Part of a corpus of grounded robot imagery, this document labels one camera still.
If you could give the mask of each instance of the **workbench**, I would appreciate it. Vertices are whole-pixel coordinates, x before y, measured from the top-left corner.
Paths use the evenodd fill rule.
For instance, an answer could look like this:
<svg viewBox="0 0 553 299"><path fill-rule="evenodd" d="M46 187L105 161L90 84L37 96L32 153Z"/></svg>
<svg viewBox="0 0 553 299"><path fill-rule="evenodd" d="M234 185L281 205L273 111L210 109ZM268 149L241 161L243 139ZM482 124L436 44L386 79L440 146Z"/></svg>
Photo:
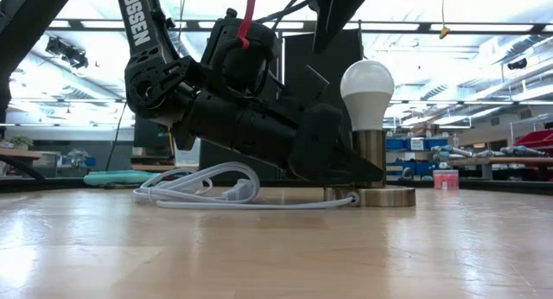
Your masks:
<svg viewBox="0 0 553 299"><path fill-rule="evenodd" d="M536 166L541 171L547 171L553 165L553 157L475 157L448 161L450 166L481 165L482 178L493 180L493 164L524 164Z"/></svg>
<svg viewBox="0 0 553 299"><path fill-rule="evenodd" d="M271 203L320 188L264 188ZM417 190L417 206L198 211L130 190L0 194L2 298L553 298L553 198Z"/></svg>

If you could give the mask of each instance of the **light bulb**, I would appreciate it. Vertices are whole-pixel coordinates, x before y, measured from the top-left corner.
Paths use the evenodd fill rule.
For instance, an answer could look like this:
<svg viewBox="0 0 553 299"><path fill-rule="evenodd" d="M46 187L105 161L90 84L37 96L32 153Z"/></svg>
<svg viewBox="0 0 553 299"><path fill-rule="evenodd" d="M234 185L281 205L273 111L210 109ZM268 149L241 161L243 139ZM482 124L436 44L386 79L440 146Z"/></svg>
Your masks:
<svg viewBox="0 0 553 299"><path fill-rule="evenodd" d="M346 70L340 90L353 131L382 130L382 120L394 89L390 71L380 62L361 60Z"/></svg>

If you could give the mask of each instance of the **white cord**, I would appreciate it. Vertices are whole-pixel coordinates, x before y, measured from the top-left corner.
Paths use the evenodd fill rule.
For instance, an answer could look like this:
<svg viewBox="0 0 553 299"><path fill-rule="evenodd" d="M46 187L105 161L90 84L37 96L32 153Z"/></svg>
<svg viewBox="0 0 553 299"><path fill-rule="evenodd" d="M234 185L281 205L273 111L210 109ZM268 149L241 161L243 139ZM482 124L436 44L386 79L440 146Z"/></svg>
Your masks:
<svg viewBox="0 0 553 299"><path fill-rule="evenodd" d="M205 196L213 188L210 178L228 172L237 171L248 177L238 180L237 185L219 197ZM253 169L240 162L227 162L194 172L174 181L162 181L165 177L182 174L188 169L173 169L150 178L140 188L133 191L138 202L149 201L163 208L195 209L321 209L351 204L354 197L317 203L295 205L253 204L259 194L259 178Z"/></svg>

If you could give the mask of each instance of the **ceiling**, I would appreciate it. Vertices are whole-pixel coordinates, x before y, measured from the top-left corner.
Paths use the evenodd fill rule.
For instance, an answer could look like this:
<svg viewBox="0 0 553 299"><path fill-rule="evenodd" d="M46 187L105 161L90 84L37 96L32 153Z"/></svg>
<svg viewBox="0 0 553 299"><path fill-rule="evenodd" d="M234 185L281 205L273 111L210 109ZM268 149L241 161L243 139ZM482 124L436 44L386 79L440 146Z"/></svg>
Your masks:
<svg viewBox="0 0 553 299"><path fill-rule="evenodd" d="M180 19L180 0L160 1L167 16ZM288 1L257 0L254 18L281 10ZM553 13L550 10L552 3L553 0L367 0L353 20L441 22L443 12L445 22L549 23L553 22ZM245 0L185 0L182 19L217 19L222 17L229 7L243 11ZM117 0L70 0L57 17L77 18L120 20L121 15ZM287 20L307 21L315 18L316 14L309 9L299 10L286 17ZM52 36L60 37L64 42L85 50L90 66L84 70L71 71L65 61L47 53L45 47L48 38ZM199 59L208 36L207 32L184 32L181 41L186 50L195 59ZM531 69L538 69L553 60L550 60L552 56L548 53L550 49L543 49L552 48L551 41L543 39L540 50L527 49L518 56L524 55L528 58L527 69L505 73L502 63L493 63L490 59L491 52L521 39L523 37L519 35L448 35L440 40L438 35L363 34L362 41L365 56L382 61L394 74L397 86L394 99L420 99L431 94L429 99L447 100L471 97L477 92L505 83L505 80L512 80L513 84L519 86L520 84L515 82L519 75L525 75ZM12 87L13 97L124 99L123 75L128 59L129 49L124 32L47 31L20 65L19 74L14 74L16 81L12 83L17 87ZM25 86L22 84L37 80L41 83L35 83L34 86L32 83ZM499 89L485 95L484 98L492 97L504 90L505 88ZM67 113L67 110L56 109L52 103L25 104L25 101L18 102L13 106L13 110L32 111L37 117L40 116L41 120L71 118L83 123L93 123L94 112L98 111L108 117L105 118L106 121L117 121L123 104L78 105L81 106L81 112L90 114L80 114L77 118L76 114ZM442 105L442 108L437 109L443 110L446 107L448 106ZM412 118L413 108L416 109L416 115L436 110L435 105L392 105L386 117ZM125 120L131 123L131 112L127 115Z"/></svg>

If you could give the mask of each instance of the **teal object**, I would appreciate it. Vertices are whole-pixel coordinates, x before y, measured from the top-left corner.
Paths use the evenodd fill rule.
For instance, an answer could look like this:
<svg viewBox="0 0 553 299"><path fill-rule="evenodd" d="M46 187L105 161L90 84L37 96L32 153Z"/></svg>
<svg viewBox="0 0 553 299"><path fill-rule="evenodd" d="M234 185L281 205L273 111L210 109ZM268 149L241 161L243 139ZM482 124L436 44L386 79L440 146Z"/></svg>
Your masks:
<svg viewBox="0 0 553 299"><path fill-rule="evenodd" d="M148 179L159 175L137 170L119 170L109 172L91 172L83 179L89 186L105 186L109 184L145 183Z"/></svg>

